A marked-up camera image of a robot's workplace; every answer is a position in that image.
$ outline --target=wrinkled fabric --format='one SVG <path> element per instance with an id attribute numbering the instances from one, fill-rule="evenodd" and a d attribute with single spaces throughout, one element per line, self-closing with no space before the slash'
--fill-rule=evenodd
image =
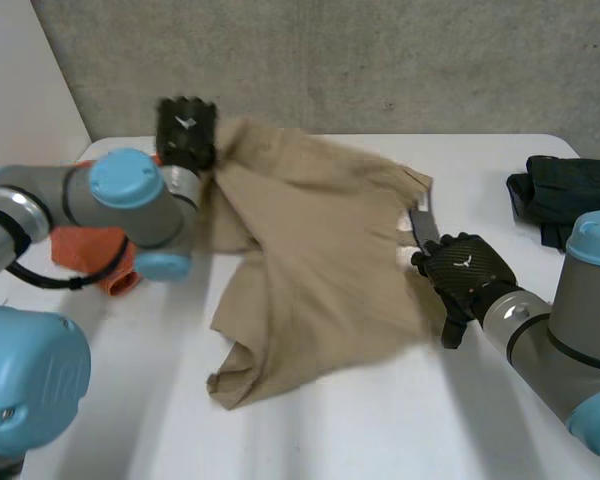
<path id="1" fill-rule="evenodd" d="M 397 230 L 431 179 L 377 155 L 249 120 L 221 122 L 201 249 L 243 252 L 211 328 L 235 341 L 207 382 L 227 409 L 426 341 L 444 318 L 398 267 Z"/>

